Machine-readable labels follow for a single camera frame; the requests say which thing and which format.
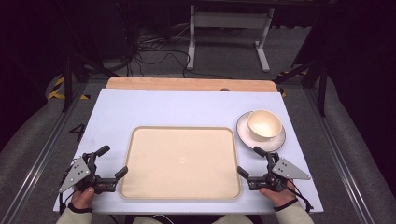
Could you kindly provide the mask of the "wooden table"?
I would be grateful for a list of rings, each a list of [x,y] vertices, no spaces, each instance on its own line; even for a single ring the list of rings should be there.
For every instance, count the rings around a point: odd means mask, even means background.
[[[170,78],[170,77],[112,77],[107,89],[157,91],[251,91],[277,92],[271,80]]]

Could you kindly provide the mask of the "black tripod stand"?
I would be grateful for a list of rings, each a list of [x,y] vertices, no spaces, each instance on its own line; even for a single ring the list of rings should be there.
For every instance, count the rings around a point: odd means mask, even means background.
[[[280,84],[306,71],[306,75],[301,80],[301,85],[306,89],[312,89],[318,83],[317,106],[323,117],[325,116],[324,105],[328,79],[324,49],[326,39],[325,19],[325,13],[319,12],[292,63],[292,69],[288,73],[277,76],[274,79],[275,84]]]
[[[59,10],[56,16],[59,17],[59,34],[63,39],[61,47],[64,54],[64,108],[63,112],[67,112],[74,101],[73,96],[73,77],[76,77],[78,83],[87,83],[90,76],[85,64],[97,70],[99,73],[105,74],[107,77],[115,77],[116,74],[106,68],[102,64],[96,63],[86,56],[83,44],[79,41],[75,29],[70,23],[67,13],[64,11],[64,3],[70,0],[54,0],[56,9]]]

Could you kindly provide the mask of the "white table board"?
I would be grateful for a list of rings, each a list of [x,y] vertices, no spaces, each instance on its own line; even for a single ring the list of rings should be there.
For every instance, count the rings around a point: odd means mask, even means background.
[[[266,174],[267,160],[253,148],[246,146],[236,130],[238,119],[245,113],[265,109],[276,114],[286,131],[283,146],[276,150],[298,168],[310,174],[304,154],[290,122],[288,111],[278,92],[247,91],[100,91],[87,128],[76,154],[91,153],[103,146],[110,150],[96,162],[97,173],[110,178],[122,167],[129,151],[134,129],[149,127],[224,127],[233,131],[237,167],[252,176]],[[114,215],[225,215],[270,214],[270,201],[258,191],[250,190],[240,177],[241,193],[233,200],[130,200],[120,195],[120,183],[114,192],[104,192],[93,200],[96,214]],[[302,201],[311,203],[314,211],[322,209],[315,184],[309,180],[294,179],[304,195]]]

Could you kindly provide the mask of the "cream bowl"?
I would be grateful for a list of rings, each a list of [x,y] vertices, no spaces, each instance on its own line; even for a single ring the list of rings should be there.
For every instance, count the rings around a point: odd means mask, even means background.
[[[265,141],[278,136],[282,131],[279,117],[268,110],[255,110],[247,116],[247,128],[250,135]]]

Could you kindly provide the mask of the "person's left hand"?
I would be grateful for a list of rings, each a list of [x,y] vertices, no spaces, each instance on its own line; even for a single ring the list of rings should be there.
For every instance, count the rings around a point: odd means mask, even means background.
[[[77,209],[88,209],[92,207],[92,198],[94,194],[94,189],[89,187],[84,191],[76,191],[73,196],[71,203]]]

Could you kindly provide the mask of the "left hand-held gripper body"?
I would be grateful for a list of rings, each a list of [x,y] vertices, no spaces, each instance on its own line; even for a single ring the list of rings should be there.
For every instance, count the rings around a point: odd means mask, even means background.
[[[96,194],[114,192],[118,179],[116,177],[102,178],[96,173],[95,161],[99,156],[101,156],[101,153],[84,153],[81,157],[75,159],[66,170],[59,192],[64,193],[70,188],[79,191],[93,188]]]

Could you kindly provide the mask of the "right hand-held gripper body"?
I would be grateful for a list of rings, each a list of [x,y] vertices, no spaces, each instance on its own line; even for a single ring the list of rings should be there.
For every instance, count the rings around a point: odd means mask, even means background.
[[[307,174],[296,165],[276,153],[265,152],[263,156],[267,159],[267,173],[263,176],[247,176],[247,184],[250,190],[267,188],[272,191],[282,191],[289,180],[309,180],[311,175]]]

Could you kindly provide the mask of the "white metal stand frame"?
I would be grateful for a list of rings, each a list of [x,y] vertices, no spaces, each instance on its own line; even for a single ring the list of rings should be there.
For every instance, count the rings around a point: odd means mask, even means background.
[[[254,43],[254,47],[257,51],[262,71],[269,72],[270,66],[263,46],[270,29],[274,12],[273,9],[269,9],[264,13],[203,12],[197,11],[195,6],[191,6],[187,68],[192,70],[194,67],[196,28],[261,29],[261,39]]]

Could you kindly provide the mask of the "person's right hand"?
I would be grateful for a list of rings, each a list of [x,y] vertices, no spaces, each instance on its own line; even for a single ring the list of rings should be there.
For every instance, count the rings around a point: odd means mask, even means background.
[[[285,205],[286,203],[296,199],[296,196],[287,189],[276,192],[267,188],[261,188],[259,189],[259,193],[269,199],[273,203],[274,207]]]

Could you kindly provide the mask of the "aluminium floor rail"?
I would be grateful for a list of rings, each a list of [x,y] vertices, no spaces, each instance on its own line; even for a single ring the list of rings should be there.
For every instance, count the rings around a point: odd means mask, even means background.
[[[50,100],[14,134],[0,153],[0,224],[14,224],[55,149],[71,111],[85,91],[79,83],[70,93],[71,105]]]
[[[333,163],[337,169],[338,174],[341,177],[343,185],[346,189],[346,193],[352,202],[354,210],[360,220],[361,224],[374,224],[374,219],[369,211],[366,202],[364,201],[361,191],[355,181],[353,174],[351,173],[347,162],[340,150],[340,147],[332,133],[331,127],[325,117],[321,115],[317,106],[317,98],[315,93],[311,89],[304,89],[306,98],[314,110],[317,117],[319,126],[324,132],[326,139],[330,145],[330,154],[332,156]]]

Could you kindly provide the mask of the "beige rectangular tray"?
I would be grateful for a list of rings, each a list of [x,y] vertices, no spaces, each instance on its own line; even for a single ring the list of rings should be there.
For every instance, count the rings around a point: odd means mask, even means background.
[[[233,131],[224,127],[134,129],[120,195],[130,200],[233,200],[241,193]]]

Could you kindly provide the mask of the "white round plate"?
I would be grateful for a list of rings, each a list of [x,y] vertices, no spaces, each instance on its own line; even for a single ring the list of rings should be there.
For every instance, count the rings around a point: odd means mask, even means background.
[[[236,123],[236,130],[241,141],[248,147],[260,147],[264,151],[273,152],[280,149],[286,140],[286,131],[282,129],[281,133],[274,138],[265,141],[254,139],[248,129],[248,115],[250,112],[243,114]]]

